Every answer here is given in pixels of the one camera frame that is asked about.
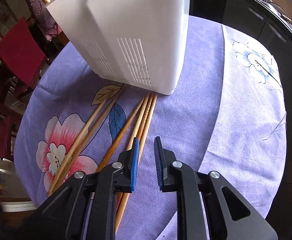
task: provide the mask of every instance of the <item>pink flower print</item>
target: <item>pink flower print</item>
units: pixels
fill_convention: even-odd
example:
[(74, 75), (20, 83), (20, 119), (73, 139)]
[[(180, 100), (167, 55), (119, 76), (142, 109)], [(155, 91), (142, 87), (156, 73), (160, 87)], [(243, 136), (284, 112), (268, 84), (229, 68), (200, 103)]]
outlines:
[[(38, 167), (45, 173), (43, 182), (46, 191), (49, 190), (59, 167), (84, 125), (85, 122), (76, 113), (69, 115), (63, 124), (57, 116), (48, 121), (45, 130), (46, 141), (38, 143), (36, 153)], [(65, 180), (76, 171), (84, 171), (86, 174), (94, 173), (97, 167), (97, 163), (92, 158), (81, 155), (71, 166)]]

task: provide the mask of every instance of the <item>floral tablecloth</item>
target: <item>floral tablecloth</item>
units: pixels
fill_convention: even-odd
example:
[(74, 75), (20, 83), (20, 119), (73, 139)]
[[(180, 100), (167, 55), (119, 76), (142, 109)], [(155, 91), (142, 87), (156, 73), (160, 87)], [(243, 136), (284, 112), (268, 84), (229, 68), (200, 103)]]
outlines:
[[(122, 84), (101, 79), (71, 43), (34, 90), (18, 131), (14, 160), (39, 206), (90, 115)], [(128, 86), (71, 167), (92, 173), (147, 92)], [(253, 38), (190, 17), (182, 73), (171, 96), (159, 95), (116, 239), (176, 239), (176, 196), (157, 184), (154, 138), (201, 172), (217, 170), (266, 216), (280, 184), (286, 154), (283, 90), (275, 59)], [(130, 128), (112, 160), (125, 150)]]

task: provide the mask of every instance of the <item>ventilation slot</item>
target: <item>ventilation slot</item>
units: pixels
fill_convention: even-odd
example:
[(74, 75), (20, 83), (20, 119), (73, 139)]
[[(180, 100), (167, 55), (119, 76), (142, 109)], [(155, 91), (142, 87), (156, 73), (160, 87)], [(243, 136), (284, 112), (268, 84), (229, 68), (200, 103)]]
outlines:
[(134, 82), (151, 85), (140, 39), (117, 38)]
[(107, 59), (105, 58), (103, 52), (101, 51), (95, 39), (93, 38), (92, 40), (89, 41), (87, 39), (81, 38), (80, 41), (88, 50), (89, 54), (94, 59), (97, 66), (104, 73), (104, 75), (116, 77), (115, 72), (111, 68), (110, 64), (108, 63)]

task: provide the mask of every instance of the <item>metal screw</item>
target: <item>metal screw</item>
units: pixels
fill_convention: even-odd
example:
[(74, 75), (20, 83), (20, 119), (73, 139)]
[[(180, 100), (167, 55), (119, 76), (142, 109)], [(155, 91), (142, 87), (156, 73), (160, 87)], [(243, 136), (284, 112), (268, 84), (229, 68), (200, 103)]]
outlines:
[(218, 179), (219, 178), (219, 173), (217, 172), (217, 171), (212, 171), (211, 173), (210, 173), (210, 176), (212, 177), (212, 178), (214, 178), (214, 179)]
[(74, 175), (76, 179), (81, 179), (84, 176), (84, 173), (82, 171), (77, 171)]
[(123, 165), (120, 162), (114, 162), (112, 166), (114, 169), (120, 169)]
[(176, 162), (173, 162), (172, 165), (175, 167), (175, 168), (180, 168), (183, 166), (183, 164), (179, 161), (176, 161)]

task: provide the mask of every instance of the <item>red cushion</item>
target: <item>red cushion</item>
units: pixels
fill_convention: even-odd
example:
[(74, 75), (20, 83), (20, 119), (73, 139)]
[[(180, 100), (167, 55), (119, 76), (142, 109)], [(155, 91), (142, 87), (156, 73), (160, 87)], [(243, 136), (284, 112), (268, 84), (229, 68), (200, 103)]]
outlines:
[(0, 58), (16, 77), (31, 85), (45, 54), (31, 36), (24, 18), (0, 42)]

